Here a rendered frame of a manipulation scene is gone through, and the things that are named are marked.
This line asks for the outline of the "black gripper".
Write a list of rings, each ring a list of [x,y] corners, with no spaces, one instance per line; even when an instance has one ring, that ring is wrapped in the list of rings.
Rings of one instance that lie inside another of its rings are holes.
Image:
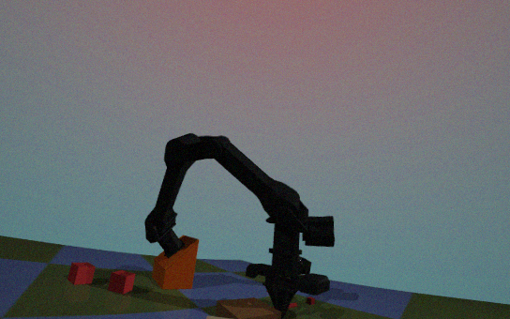
[[[302,250],[299,250],[299,245],[275,243],[273,249],[269,249],[269,253],[273,253],[272,265],[248,265],[246,276],[252,279],[258,275],[265,276],[262,285],[267,288],[275,309],[281,311],[281,318],[285,317],[297,291],[315,296],[330,290],[327,276],[315,273],[297,275],[301,274],[301,268],[298,268],[298,255],[302,254]]]

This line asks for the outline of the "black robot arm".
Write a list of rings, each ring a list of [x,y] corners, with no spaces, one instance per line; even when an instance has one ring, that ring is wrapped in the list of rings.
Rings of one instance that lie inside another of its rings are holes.
[[[299,245],[302,233],[305,246],[334,247],[334,217],[313,217],[300,201],[299,193],[268,176],[230,140],[222,135],[198,137],[189,133],[167,142],[164,162],[167,166],[156,207],[145,219],[146,240],[158,242],[167,258],[184,248],[185,243],[173,231],[177,213],[176,196],[187,170],[196,160],[214,159],[260,200],[274,223],[274,243]]]

